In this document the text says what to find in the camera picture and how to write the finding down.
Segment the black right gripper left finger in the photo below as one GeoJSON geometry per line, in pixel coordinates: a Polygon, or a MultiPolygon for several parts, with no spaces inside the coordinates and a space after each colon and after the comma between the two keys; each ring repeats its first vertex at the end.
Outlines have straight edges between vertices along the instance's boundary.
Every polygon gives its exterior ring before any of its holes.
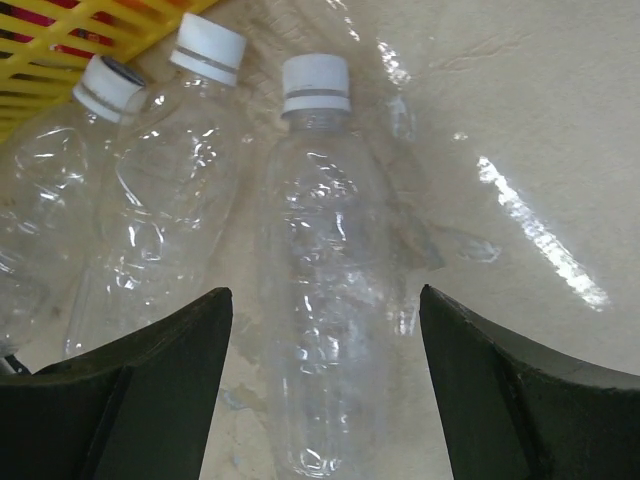
{"type": "Polygon", "coordinates": [[[196,479],[228,349],[232,293],[30,374],[1,377],[4,479],[196,479]]]}

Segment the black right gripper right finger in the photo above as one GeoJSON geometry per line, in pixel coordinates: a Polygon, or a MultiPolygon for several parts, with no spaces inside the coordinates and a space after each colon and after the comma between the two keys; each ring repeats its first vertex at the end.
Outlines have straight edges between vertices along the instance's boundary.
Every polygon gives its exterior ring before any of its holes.
{"type": "Polygon", "coordinates": [[[454,478],[638,478],[638,376],[553,350],[431,286],[420,324],[454,478]]]}

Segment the clear plastic bottle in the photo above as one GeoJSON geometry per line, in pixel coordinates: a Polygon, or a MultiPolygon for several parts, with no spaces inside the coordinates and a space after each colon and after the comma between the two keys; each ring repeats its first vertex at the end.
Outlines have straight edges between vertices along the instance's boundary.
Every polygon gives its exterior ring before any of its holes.
{"type": "Polygon", "coordinates": [[[394,304],[389,190],[350,113],[283,118],[260,195],[271,442],[283,479],[372,479],[394,304]]]}

